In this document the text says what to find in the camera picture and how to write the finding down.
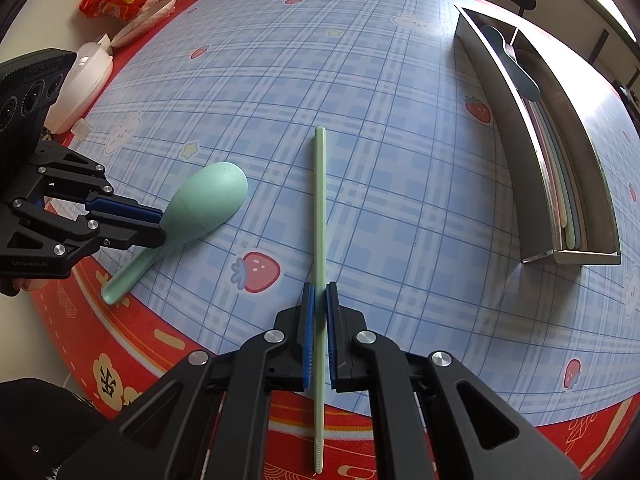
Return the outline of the person's left hand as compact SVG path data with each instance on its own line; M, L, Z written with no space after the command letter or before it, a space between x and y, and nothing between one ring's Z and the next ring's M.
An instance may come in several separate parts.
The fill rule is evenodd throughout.
M27 278L20 278L19 280L13 281L13 286L16 289L26 290L26 292L43 288L47 284L47 280L28 280Z

